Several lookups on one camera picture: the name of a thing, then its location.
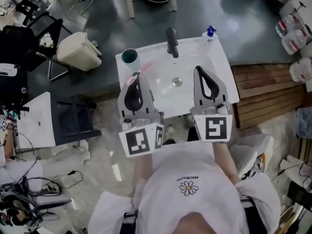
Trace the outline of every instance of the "black faucet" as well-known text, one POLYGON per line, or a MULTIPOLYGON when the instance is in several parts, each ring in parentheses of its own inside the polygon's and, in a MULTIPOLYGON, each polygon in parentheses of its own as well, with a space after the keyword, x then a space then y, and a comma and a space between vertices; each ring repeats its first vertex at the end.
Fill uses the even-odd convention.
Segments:
POLYGON ((176 30, 170 27, 166 30, 166 35, 168 44, 167 52, 171 54, 173 58, 178 58, 179 52, 177 51, 177 46, 179 45, 179 43, 176 39, 176 30))

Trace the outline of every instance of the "plastic bottle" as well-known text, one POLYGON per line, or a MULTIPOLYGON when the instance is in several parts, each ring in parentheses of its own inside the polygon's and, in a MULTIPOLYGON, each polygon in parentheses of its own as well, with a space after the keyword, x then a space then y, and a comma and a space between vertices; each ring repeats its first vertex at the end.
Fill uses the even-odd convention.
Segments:
POLYGON ((293 55, 307 43, 308 37, 304 30, 292 30, 282 39, 282 45, 289 55, 293 55))
POLYGON ((289 68, 289 73, 295 82, 307 82, 312 79, 312 60, 302 58, 300 61, 293 63, 289 68))
POLYGON ((216 37, 216 35, 214 34, 215 32, 216 32, 215 27, 209 26, 207 32, 202 34, 203 44, 206 47, 209 47, 212 44, 214 38, 216 37))
POLYGON ((275 30, 281 38, 294 29, 302 28, 304 28, 304 23, 294 15, 284 17, 275 26, 275 30))

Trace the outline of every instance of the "blue bottle cap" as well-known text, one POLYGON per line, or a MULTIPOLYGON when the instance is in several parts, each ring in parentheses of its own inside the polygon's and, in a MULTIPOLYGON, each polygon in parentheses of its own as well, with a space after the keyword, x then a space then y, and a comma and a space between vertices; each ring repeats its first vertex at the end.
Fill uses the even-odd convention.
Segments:
POLYGON ((207 31, 208 31, 208 30, 210 30, 210 31, 212 31, 212 32, 216 32, 216 28, 213 27, 213 26, 209 26, 208 29, 207 29, 207 31))
POLYGON ((208 31, 207 31, 207 35, 208 35, 209 37, 213 37, 213 36, 214 36, 214 32, 211 31, 211 30, 208 30, 208 31))

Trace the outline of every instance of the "daisy logo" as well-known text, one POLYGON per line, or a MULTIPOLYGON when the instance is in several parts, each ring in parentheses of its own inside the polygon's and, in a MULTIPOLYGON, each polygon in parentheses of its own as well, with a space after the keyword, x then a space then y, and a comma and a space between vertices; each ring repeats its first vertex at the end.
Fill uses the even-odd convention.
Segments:
POLYGON ((184 181, 181 183, 179 188, 181 189, 181 193, 183 193, 185 196, 193 195, 199 189, 197 186, 193 185, 193 181, 184 181))

